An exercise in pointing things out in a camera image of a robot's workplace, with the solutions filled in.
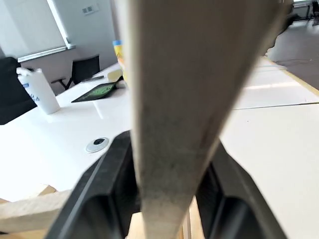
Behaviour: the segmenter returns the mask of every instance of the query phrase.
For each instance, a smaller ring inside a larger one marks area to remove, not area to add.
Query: office chair
[[[63,80],[65,78],[61,78],[58,80],[54,80],[51,83],[54,84],[59,82],[65,90],[67,90],[71,83],[73,82],[75,85],[79,84],[81,81],[91,78],[94,74],[100,72],[100,57],[99,55],[94,56],[88,59],[82,59],[73,61],[72,63],[72,76],[67,84],[64,84]]]
[[[36,107],[18,80],[17,67],[21,64],[13,57],[0,59],[0,125]]]

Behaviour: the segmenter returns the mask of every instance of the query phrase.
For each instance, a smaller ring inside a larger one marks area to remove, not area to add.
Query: wooden board
[[[47,229],[52,224],[70,191],[0,205],[0,232],[17,233]]]
[[[237,15],[236,0],[119,1],[148,239],[176,237],[225,118],[280,28],[278,2],[244,0],[234,23],[225,16]]]

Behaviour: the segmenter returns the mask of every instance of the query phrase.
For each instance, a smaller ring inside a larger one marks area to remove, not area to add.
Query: white desk
[[[263,58],[253,70],[234,109],[318,103],[319,95],[292,78],[283,67]]]
[[[275,67],[271,77],[259,70],[246,84],[257,89],[243,91],[221,139],[254,178],[285,233],[293,239],[318,238],[319,105],[273,107],[315,103],[318,96]],[[0,198],[19,200],[24,194],[12,189],[23,185],[27,190],[33,182],[59,191],[72,188],[107,151],[88,154],[87,143],[101,136],[112,141],[131,128],[128,90],[117,90],[104,100],[71,103],[104,82],[107,79],[82,83],[61,94],[57,99],[62,109],[50,116],[35,108],[0,127]],[[287,82],[287,86],[258,88]],[[251,93],[257,90],[264,94]]]

